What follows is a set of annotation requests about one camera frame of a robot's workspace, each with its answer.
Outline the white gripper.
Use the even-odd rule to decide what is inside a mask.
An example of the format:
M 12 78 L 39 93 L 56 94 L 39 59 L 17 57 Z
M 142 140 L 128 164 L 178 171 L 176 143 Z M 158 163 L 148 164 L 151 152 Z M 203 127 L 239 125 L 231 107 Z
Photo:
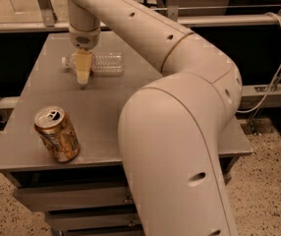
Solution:
M 80 48 L 75 52 L 75 65 L 77 80 L 80 85 L 86 85 L 89 79 L 93 49 L 100 36 L 100 29 L 79 30 L 69 26 L 69 38 L 71 43 Z

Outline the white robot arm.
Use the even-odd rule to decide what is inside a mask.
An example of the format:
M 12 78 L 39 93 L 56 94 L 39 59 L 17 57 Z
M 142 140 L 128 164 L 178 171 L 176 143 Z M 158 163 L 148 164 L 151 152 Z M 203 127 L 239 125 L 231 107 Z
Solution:
M 134 0 L 69 1 L 162 75 L 127 100 L 118 125 L 145 236 L 238 236 L 218 155 L 241 101 L 238 67 L 197 33 Z

